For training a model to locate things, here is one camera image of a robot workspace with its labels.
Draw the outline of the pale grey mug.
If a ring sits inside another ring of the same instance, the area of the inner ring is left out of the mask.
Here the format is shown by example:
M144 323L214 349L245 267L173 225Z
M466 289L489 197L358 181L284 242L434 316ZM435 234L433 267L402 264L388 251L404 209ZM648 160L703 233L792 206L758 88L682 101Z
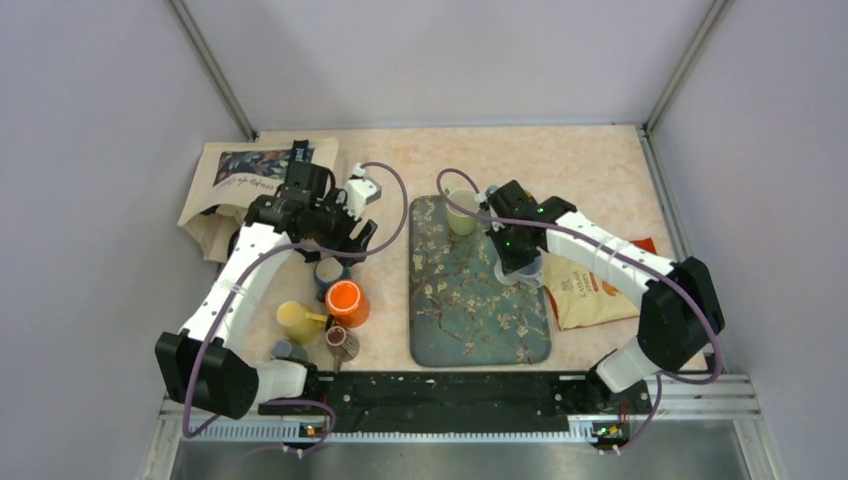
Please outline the pale grey mug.
M494 266L494 275L505 286L524 284L534 289L541 288L544 286L542 257L537 257L528 265L511 273L507 273L503 263L497 260Z

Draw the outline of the dark blue mug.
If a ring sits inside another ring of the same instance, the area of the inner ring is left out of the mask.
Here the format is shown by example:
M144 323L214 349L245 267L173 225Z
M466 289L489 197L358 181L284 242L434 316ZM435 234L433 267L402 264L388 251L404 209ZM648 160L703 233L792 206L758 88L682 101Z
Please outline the dark blue mug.
M341 280L349 280L351 272L348 267L343 266L336 258L323 258L315 264L313 269L313 280L316 285L316 300L324 303L329 288Z

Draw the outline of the light green mug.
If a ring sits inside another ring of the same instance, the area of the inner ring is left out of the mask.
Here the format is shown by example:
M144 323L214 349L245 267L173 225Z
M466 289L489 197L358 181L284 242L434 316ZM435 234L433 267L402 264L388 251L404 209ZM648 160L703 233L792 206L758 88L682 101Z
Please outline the light green mug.
M477 226L477 219L467 215L463 210L477 212L473 196L475 192L470 189L450 187L445 191L447 222L450 230L460 236L473 233Z

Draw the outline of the orange mug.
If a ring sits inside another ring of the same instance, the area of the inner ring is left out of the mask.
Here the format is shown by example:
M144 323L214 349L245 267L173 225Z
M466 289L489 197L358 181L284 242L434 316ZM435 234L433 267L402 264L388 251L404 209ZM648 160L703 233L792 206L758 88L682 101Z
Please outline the orange mug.
M333 283L325 294L325 304L335 321L349 329L362 326L371 313L370 300L353 280Z

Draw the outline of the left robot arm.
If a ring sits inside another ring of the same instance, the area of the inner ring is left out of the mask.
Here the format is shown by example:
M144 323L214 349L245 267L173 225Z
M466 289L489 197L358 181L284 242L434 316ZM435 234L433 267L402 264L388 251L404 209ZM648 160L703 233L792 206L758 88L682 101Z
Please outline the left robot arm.
M336 186L326 167L290 164L276 191L250 204L229 259L195 313L178 332L164 332L156 341L169 398L230 419L277 398L297 413L314 410L321 388L308 378L308 367L291 361L269 367L249 363L241 355L246 330L292 253L327 253L347 264L365 258L377 225L362 217L381 194L362 165Z

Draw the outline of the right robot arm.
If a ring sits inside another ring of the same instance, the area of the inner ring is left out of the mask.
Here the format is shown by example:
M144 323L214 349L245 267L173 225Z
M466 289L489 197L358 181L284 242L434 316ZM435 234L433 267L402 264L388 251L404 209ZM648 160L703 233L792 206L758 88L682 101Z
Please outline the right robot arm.
M489 189L487 236L505 285L542 283L543 254L571 260L596 274L639 310L636 335L597 362L586 385L589 404L612 412L627 389L656 373L676 372L725 327L710 271L690 256L664 258L610 234L560 197L535 200L517 181Z

